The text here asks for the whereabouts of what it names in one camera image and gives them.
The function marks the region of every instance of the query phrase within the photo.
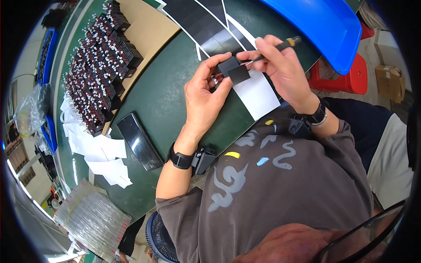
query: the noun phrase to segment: hand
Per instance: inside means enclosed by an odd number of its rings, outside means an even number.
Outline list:
[[[254,59],[259,55],[265,58],[247,66],[265,72],[275,86],[276,91],[299,114],[314,114],[319,107],[318,97],[311,92],[303,68],[293,48],[279,51],[276,45],[283,41],[267,35],[256,39],[257,51],[245,51],[237,54],[240,60]]]
[[[211,80],[211,75],[216,65],[226,61],[231,56],[231,52],[227,52],[203,61],[193,78],[184,86],[187,120],[183,129],[187,130],[190,136],[198,138],[198,140],[203,137],[215,122],[232,87],[229,77],[220,78],[218,80],[220,84],[216,91],[214,93],[209,91],[215,86],[215,83]]]

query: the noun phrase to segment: yellow paint mark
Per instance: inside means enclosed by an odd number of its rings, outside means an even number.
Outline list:
[[[234,151],[230,151],[230,152],[227,152],[226,154],[224,154],[225,156],[232,156],[232,157],[234,157],[234,158],[237,158],[237,159],[239,159],[240,158],[240,154],[239,153],[237,153],[237,152],[234,152]]]

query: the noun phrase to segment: wristwatch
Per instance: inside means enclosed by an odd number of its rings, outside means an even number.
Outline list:
[[[173,143],[173,145],[171,145],[170,150],[168,151],[166,163],[169,160],[171,160],[176,168],[183,169],[183,170],[189,169],[190,166],[192,165],[193,157],[195,156],[195,154],[189,156],[189,155],[181,154],[179,152],[175,153],[174,144],[175,142]]]
[[[319,108],[317,108],[317,111],[313,115],[302,115],[305,116],[305,118],[311,124],[312,127],[322,125],[328,117],[326,113],[326,107],[323,102],[319,103]]]

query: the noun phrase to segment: right hand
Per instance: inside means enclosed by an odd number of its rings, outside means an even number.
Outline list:
[[[319,107],[318,97],[311,92],[303,68],[293,48],[279,51],[276,45],[283,41],[267,35],[256,39],[257,51],[245,51],[237,54],[240,60],[251,60],[259,55],[265,58],[247,66],[265,72],[275,86],[278,94],[299,114],[314,114]]]

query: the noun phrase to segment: glasses frame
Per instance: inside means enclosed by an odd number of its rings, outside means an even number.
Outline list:
[[[383,230],[383,232],[378,237],[376,237],[373,241],[371,241],[368,245],[366,245],[362,249],[358,250],[356,253],[350,255],[349,257],[347,257],[347,258],[345,258],[341,261],[338,261],[338,263],[356,262],[357,260],[361,259],[365,255],[367,255],[370,251],[372,251],[375,247],[377,247],[387,237],[387,235],[389,235],[389,233],[395,228],[395,226],[397,225],[397,223],[402,218],[402,216],[405,212],[405,209],[404,209],[405,203],[406,203],[406,200],[402,200],[402,201],[394,204],[393,206],[387,208],[383,212],[373,216],[372,218],[368,219],[367,221],[360,224],[356,228],[352,229],[351,231],[349,231],[345,235],[341,236],[337,240],[333,241],[332,243],[327,245],[325,248],[323,248],[322,251],[319,252],[319,255],[315,258],[315,262],[321,263],[322,260],[323,260],[323,256],[326,254],[327,251],[329,251],[329,249],[331,249],[332,247],[334,247],[335,245],[337,245],[338,243],[340,243],[342,240],[346,239],[347,237],[351,236],[353,233],[360,230],[365,225],[368,225],[369,223],[373,222],[374,220],[378,219],[379,217],[389,213],[391,210],[402,206],[402,209],[399,211],[398,215],[393,219],[393,221],[389,224],[389,226],[386,227],[386,229]]]

